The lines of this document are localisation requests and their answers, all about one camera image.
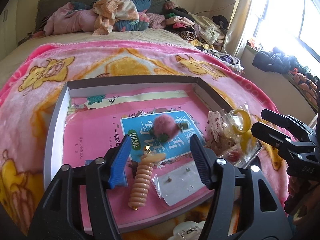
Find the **cream claw hair clip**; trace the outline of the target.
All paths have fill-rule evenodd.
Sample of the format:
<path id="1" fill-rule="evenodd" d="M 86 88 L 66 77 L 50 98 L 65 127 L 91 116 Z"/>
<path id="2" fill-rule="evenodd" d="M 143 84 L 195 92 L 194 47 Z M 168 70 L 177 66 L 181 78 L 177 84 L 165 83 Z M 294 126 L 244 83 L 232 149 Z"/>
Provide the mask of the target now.
<path id="1" fill-rule="evenodd" d="M 172 240 L 198 240 L 205 221 L 199 223 L 193 221 L 182 222 L 174 227 Z"/>

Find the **dark shallow cardboard box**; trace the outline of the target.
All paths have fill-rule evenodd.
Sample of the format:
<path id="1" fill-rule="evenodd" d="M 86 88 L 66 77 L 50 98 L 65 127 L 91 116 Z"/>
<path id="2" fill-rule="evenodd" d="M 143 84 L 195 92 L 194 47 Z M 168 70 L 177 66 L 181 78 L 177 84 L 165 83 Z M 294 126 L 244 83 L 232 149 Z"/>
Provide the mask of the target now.
<path id="1" fill-rule="evenodd" d="M 61 158 L 63 155 L 64 129 L 66 119 L 72 113 L 70 107 L 73 98 L 89 98 L 93 96 L 110 94 L 131 94 L 140 90 L 160 92 L 168 91 L 172 87 L 192 88 L 198 97 L 203 101 L 203 103 L 208 107 L 209 111 L 225 110 L 228 112 L 233 109 L 233 107 L 231 107 L 206 81 L 199 77 L 164 75 L 118 76 L 70 81 L 66 83 L 56 102 L 47 135 L 46 150 L 44 155 L 44 185 L 48 186 L 50 184 L 62 165 L 72 167 L 69 164 L 63 163 Z M 130 141 L 132 146 L 131 138 L 128 135 L 124 135 L 119 145 L 126 141 Z M 106 160 L 112 155 L 111 152 L 112 148 L 110 148 L 103 156 L 98 157 L 95 160 Z M 130 232 L 153 225 L 156 224 L 148 224 L 145 227 L 130 228 L 128 230 L 121 230 L 119 227 L 118 228 L 120 232 Z"/>

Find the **red ball earrings card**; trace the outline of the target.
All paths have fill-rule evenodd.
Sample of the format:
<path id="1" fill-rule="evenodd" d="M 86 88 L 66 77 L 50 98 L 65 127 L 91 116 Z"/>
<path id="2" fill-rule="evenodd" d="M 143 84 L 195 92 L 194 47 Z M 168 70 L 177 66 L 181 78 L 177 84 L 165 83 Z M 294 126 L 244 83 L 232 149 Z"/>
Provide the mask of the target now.
<path id="1" fill-rule="evenodd" d="M 227 160 L 236 167 L 245 167 L 250 161 L 250 156 L 244 154 L 241 148 L 235 146 L 223 151 L 219 158 Z"/>

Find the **orange patterned cloth on windowsill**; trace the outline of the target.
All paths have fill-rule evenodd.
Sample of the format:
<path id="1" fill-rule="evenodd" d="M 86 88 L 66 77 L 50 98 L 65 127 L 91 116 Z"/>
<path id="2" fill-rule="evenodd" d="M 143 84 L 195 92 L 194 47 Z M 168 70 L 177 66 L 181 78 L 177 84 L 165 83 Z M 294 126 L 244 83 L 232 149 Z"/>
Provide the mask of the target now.
<path id="1" fill-rule="evenodd" d="M 307 100 L 317 106 L 317 86 L 304 74 L 298 72 L 298 68 L 289 71 L 293 84 L 302 92 Z"/>

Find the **cream built-in wardrobe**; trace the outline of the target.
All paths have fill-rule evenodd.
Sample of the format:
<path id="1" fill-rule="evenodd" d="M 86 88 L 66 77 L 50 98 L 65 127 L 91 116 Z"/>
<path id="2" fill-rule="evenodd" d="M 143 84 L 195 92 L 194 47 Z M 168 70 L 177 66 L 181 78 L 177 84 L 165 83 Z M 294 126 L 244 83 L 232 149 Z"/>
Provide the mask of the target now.
<path id="1" fill-rule="evenodd" d="M 0 60 L 3 60 L 16 47 L 16 12 L 18 0 L 9 0 L 1 13 Z"/>

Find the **dark jacket on windowsill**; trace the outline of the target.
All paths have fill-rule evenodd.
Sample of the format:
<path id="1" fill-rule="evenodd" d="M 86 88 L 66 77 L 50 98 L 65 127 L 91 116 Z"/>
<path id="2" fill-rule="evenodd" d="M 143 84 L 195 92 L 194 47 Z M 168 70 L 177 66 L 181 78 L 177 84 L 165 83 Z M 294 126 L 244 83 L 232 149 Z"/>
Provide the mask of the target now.
<path id="1" fill-rule="evenodd" d="M 298 62 L 295 56 L 287 55 L 277 47 L 272 51 L 261 50 L 254 56 L 252 66 L 265 72 L 275 72 L 279 74 L 304 74 L 312 76 L 307 66 L 303 66 Z"/>

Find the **pink and blue book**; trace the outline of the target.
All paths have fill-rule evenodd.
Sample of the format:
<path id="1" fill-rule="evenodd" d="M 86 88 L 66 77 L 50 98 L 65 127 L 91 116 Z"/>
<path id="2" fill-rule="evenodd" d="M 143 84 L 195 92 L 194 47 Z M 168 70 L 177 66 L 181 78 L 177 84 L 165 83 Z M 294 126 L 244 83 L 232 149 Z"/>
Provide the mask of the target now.
<path id="1" fill-rule="evenodd" d="M 127 187 L 108 191 L 116 222 L 121 230 L 157 224 L 177 216 L 210 197 L 204 186 L 185 200 L 168 206 L 160 199 L 151 182 L 146 206 L 137 211 L 128 206 L 135 168 L 145 146 L 152 153 L 165 153 L 163 162 L 153 168 L 152 178 L 162 176 L 193 161 L 189 142 L 196 134 L 204 141 L 204 127 L 208 107 L 190 87 L 172 87 L 168 91 L 140 90 L 131 94 L 110 94 L 89 98 L 73 98 L 72 113 L 67 117 L 62 162 L 79 167 L 103 156 L 118 146 L 124 135 L 131 138 L 132 146 L 125 167 Z M 166 113 L 176 122 L 187 122 L 189 128 L 168 142 L 160 142 L 149 134 L 154 119 Z"/>

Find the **orange spiral hair clip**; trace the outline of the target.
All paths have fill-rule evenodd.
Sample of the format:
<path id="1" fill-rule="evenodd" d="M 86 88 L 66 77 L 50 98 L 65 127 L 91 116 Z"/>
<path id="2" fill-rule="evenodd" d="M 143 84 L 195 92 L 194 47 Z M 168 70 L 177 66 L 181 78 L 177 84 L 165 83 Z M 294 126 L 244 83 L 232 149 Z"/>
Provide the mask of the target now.
<path id="1" fill-rule="evenodd" d="M 150 146 L 145 146 L 144 154 L 137 166 L 136 176 L 131 188 L 128 206 L 137 211 L 146 206 L 151 185 L 153 167 L 166 158 L 165 153 L 152 153 Z"/>

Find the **blue small gift box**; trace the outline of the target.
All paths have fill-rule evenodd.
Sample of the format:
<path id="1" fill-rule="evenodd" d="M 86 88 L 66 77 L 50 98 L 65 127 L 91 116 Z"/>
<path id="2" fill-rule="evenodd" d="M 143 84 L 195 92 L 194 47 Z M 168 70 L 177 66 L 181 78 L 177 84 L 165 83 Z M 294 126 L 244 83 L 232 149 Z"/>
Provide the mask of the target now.
<path id="1" fill-rule="evenodd" d="M 117 187 L 127 187 L 127 178 L 125 174 L 122 174 L 121 176 L 112 176 L 109 181 L 110 189 L 115 189 Z"/>

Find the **window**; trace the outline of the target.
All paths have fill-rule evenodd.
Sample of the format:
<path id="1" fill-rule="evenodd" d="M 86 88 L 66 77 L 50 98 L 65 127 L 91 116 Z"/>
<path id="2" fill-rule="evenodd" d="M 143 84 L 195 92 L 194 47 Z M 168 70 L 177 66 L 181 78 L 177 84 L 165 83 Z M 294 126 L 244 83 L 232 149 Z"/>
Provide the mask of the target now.
<path id="1" fill-rule="evenodd" d="M 256 50 L 274 47 L 319 68 L 319 11 L 312 0 L 252 0 L 250 38 Z"/>

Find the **pile of clothes right side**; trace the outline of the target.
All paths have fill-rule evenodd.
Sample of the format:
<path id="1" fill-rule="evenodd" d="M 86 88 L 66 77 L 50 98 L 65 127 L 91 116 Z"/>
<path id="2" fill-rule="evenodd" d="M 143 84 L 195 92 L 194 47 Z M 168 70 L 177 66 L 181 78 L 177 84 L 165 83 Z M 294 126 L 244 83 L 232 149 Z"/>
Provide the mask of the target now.
<path id="1" fill-rule="evenodd" d="M 196 47 L 221 51 L 228 31 L 229 21 L 225 16 L 211 18 L 192 14 L 174 2 L 168 1 L 163 7 L 164 29 L 178 35 Z"/>

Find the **pink pompom hair clip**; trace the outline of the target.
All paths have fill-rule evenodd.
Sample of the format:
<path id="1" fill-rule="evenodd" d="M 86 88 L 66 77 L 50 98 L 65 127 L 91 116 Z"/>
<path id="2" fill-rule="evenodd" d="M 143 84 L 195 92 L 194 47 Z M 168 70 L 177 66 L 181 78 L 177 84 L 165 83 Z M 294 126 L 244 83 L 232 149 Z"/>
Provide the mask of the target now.
<path id="1" fill-rule="evenodd" d="M 188 128 L 189 124 L 187 122 L 178 123 L 172 116 L 161 114 L 154 119 L 149 134 L 160 142 L 167 142 Z"/>

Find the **stud earrings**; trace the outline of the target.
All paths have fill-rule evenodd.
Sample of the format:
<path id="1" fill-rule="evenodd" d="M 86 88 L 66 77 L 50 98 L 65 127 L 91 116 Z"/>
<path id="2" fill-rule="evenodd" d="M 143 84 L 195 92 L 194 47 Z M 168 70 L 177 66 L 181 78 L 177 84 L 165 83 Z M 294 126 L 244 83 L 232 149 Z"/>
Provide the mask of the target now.
<path id="1" fill-rule="evenodd" d="M 173 206 L 204 187 L 194 161 L 190 161 L 162 176 L 155 175 L 153 185 L 160 199 Z"/>

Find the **dotted lace bow scrunchie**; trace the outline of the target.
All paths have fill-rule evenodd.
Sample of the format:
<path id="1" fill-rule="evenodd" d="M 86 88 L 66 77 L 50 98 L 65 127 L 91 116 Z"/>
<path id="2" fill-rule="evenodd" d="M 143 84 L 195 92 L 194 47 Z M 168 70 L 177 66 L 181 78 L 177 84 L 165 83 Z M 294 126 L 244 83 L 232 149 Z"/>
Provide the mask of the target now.
<path id="1" fill-rule="evenodd" d="M 229 146 L 229 141 L 225 136 L 222 127 L 222 118 L 220 112 L 209 111 L 207 116 L 206 144 L 209 148 L 217 152 L 223 152 Z"/>

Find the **pink cartoon fleece blanket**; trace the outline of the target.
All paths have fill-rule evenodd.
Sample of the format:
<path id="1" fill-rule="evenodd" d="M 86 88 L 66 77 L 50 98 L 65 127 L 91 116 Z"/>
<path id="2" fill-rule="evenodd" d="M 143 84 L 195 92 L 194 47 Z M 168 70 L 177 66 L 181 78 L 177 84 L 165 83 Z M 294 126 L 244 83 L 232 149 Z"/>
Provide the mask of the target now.
<path id="1" fill-rule="evenodd" d="M 213 55 L 186 45 L 114 40 L 48 43 L 1 63 L 1 204 L 27 233 L 43 196 L 44 147 L 65 82 L 127 75 L 186 75 L 206 81 L 231 107 L 248 103 L 255 120 L 273 101 Z"/>

